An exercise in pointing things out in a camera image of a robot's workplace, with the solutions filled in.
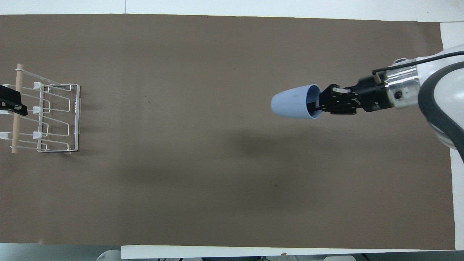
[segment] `white plastic hook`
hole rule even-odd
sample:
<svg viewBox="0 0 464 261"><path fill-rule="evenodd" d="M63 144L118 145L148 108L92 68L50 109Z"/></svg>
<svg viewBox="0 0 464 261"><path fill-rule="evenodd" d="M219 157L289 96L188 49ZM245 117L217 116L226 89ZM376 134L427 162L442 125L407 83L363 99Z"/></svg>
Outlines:
<svg viewBox="0 0 464 261"><path fill-rule="evenodd" d="M8 132L5 132L5 131L0 132L0 139L7 140L8 139Z"/></svg>
<svg viewBox="0 0 464 261"><path fill-rule="evenodd" d="M32 113L33 113L33 114L39 114L39 113L41 113L43 110L44 110L44 108L39 107L39 106L33 106L33 107L32 107Z"/></svg>
<svg viewBox="0 0 464 261"><path fill-rule="evenodd" d="M42 132L40 132L40 131L34 131L34 132L32 133L32 138L36 140L36 139L41 138L43 135L44 135L44 134L43 134Z"/></svg>
<svg viewBox="0 0 464 261"><path fill-rule="evenodd" d="M41 82L34 82L34 90L40 90L42 88L42 83Z"/></svg>

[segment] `silver metal cylinder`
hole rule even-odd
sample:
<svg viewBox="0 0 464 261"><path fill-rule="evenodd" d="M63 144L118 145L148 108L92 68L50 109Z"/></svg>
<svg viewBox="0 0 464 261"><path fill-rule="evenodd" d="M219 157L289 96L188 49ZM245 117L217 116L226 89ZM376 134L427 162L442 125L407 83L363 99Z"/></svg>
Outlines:
<svg viewBox="0 0 464 261"><path fill-rule="evenodd" d="M406 108L418 104L420 89L416 66L387 71L385 77L388 99L395 108Z"/></svg>

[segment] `black clamp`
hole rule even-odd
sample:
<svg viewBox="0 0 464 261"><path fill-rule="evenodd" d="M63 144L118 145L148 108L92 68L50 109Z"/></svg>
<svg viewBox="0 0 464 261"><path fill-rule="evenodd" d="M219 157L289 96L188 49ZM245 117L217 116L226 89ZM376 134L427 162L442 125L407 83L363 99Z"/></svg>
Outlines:
<svg viewBox="0 0 464 261"><path fill-rule="evenodd" d="M27 106L21 102L21 93L0 85L0 111L12 111L22 116L27 115Z"/></svg>

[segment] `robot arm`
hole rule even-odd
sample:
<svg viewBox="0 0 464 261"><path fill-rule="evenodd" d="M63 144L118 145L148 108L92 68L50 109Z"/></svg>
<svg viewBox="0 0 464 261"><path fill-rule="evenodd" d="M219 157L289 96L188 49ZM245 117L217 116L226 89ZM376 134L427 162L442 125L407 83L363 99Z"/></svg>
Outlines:
<svg viewBox="0 0 464 261"><path fill-rule="evenodd" d="M429 57L398 59L350 87L308 85L272 98L272 111L295 118L356 114L419 105L439 140L464 160L464 45Z"/></svg>

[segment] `screw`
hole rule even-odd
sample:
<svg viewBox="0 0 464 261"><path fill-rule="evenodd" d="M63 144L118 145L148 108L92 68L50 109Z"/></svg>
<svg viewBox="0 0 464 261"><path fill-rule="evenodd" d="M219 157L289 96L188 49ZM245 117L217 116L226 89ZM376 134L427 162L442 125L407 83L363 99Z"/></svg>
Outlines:
<svg viewBox="0 0 464 261"><path fill-rule="evenodd" d="M401 91L397 91L393 96L395 97L395 99L399 100L401 99L401 97L403 97L403 93Z"/></svg>

